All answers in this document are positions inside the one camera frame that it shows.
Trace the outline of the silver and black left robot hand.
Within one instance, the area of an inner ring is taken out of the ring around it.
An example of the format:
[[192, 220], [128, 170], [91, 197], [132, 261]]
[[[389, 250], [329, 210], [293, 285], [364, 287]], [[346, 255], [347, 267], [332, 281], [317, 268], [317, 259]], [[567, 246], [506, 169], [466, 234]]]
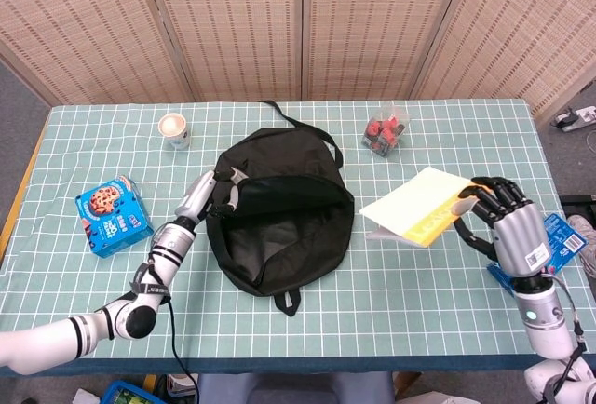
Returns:
[[[188, 231], [194, 229], [208, 215], [223, 217], [237, 209], [239, 199], [238, 186], [248, 176], [239, 169], [210, 170], [196, 179], [186, 191], [180, 205], [175, 209], [174, 223]], [[228, 202], [214, 206], [213, 191], [218, 182], [231, 182]]]

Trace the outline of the silver and black right robot hand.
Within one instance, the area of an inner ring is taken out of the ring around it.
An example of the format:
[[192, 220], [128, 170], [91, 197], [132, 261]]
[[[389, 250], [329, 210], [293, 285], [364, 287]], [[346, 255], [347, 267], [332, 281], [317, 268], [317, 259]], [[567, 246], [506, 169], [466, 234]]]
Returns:
[[493, 240], [474, 235], [457, 212], [454, 228], [471, 248], [498, 263], [510, 277], [538, 275], [550, 260], [544, 218], [536, 203], [513, 181], [502, 177], [474, 177], [457, 196], [470, 200], [465, 212], [488, 225]]

